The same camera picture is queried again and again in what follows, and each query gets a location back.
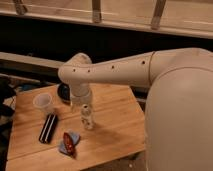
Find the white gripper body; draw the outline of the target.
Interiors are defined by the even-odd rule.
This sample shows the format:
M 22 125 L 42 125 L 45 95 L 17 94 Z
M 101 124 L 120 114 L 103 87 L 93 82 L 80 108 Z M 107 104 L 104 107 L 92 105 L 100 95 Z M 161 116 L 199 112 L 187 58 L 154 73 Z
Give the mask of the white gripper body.
M 72 112 L 78 111 L 84 104 L 90 105 L 92 103 L 93 95 L 92 91 L 89 91 L 86 95 L 76 96 L 70 95 L 70 107 Z

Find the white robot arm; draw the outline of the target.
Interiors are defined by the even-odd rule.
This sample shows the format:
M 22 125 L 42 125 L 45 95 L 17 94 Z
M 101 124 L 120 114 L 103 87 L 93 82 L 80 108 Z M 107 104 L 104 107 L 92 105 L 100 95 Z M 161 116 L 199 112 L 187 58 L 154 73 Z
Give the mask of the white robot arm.
M 76 104 L 91 83 L 143 87 L 148 171 L 213 171 L 213 52 L 155 51 L 94 64 L 78 53 L 58 70 Z

